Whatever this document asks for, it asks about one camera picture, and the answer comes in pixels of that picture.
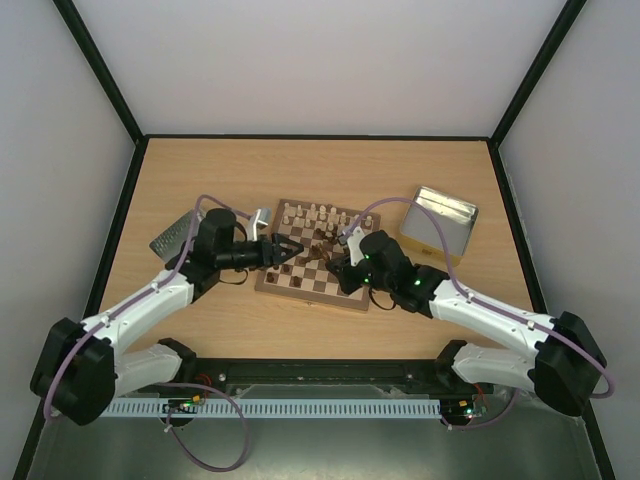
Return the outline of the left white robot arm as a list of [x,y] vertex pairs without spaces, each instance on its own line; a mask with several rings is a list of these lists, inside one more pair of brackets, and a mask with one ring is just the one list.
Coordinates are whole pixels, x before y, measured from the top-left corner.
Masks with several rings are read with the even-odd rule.
[[303,245],[288,236],[261,233],[270,214],[259,209],[242,226],[228,209],[188,211],[151,242],[165,266],[149,284],[79,322],[56,322],[30,382],[44,416],[87,425],[120,396],[182,379],[193,356],[182,344],[163,340],[134,353],[129,347],[220,283],[222,272],[266,270],[301,254]]

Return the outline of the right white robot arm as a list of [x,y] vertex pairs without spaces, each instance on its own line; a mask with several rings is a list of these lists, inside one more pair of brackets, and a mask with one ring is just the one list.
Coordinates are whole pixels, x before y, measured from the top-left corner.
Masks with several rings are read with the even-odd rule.
[[557,412],[583,414],[604,375],[606,359],[585,322],[518,309],[474,291],[437,268],[412,262],[384,231],[357,231],[349,252],[327,264],[345,294],[362,287],[384,291],[396,306],[471,329],[498,343],[466,342],[439,363],[436,379],[455,392],[467,383],[492,383],[535,394]]

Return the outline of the dark king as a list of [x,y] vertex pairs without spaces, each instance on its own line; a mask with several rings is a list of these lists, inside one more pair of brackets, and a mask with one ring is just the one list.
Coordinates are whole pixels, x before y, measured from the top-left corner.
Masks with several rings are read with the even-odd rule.
[[317,261],[322,258],[322,255],[317,252],[310,252],[306,257],[300,257],[297,260],[298,265],[306,265],[312,261]]

